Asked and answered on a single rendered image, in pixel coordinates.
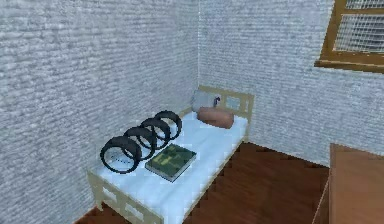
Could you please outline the beige bed white mattress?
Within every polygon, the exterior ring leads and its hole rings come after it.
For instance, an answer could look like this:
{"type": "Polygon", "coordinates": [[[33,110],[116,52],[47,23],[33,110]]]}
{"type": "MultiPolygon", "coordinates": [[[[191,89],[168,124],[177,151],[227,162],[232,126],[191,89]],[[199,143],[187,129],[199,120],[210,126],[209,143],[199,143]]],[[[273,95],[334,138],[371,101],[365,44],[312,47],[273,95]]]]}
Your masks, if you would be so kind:
{"type": "Polygon", "coordinates": [[[182,224],[238,146],[247,139],[254,96],[209,86],[198,90],[221,97],[214,108],[234,114],[230,129],[206,124],[192,106],[180,114],[163,110],[107,141],[102,164],[87,171],[98,208],[107,204],[132,224],[182,224]],[[145,163],[170,144],[196,159],[170,182],[145,163]]]}

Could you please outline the pale grey pillow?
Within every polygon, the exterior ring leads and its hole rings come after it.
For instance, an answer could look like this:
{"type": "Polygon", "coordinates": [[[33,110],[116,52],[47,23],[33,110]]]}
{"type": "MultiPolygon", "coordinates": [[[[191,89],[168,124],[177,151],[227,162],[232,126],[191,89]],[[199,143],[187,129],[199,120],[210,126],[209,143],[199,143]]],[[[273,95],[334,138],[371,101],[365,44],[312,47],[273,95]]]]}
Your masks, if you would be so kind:
{"type": "Polygon", "coordinates": [[[220,100],[219,95],[196,90],[192,98],[192,110],[198,112],[201,107],[216,107],[220,100]]]}

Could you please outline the brown pillow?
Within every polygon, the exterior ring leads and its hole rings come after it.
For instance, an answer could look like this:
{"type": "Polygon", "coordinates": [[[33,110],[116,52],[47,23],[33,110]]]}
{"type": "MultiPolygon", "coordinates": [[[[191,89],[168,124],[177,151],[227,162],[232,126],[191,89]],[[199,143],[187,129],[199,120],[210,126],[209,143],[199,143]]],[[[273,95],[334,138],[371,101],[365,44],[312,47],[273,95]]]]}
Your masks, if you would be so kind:
{"type": "Polygon", "coordinates": [[[221,108],[201,107],[197,118],[209,125],[230,129],[234,123],[234,114],[221,108]]]}

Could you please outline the green book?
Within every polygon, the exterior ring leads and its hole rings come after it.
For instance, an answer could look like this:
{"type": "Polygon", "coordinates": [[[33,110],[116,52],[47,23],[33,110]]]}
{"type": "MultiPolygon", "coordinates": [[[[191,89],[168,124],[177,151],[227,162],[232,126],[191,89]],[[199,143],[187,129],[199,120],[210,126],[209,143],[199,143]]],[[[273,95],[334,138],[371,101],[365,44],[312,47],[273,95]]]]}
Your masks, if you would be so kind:
{"type": "Polygon", "coordinates": [[[196,152],[170,144],[145,163],[145,168],[174,182],[196,159],[196,152]]]}

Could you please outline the brown framed window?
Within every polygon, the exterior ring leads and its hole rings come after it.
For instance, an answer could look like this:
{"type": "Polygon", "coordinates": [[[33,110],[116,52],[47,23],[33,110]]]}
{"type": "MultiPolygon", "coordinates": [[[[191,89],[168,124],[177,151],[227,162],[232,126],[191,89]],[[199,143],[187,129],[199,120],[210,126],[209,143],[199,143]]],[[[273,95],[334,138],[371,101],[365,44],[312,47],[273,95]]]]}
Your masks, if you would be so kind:
{"type": "Polygon", "coordinates": [[[384,0],[334,0],[314,66],[384,74],[384,0]]]}

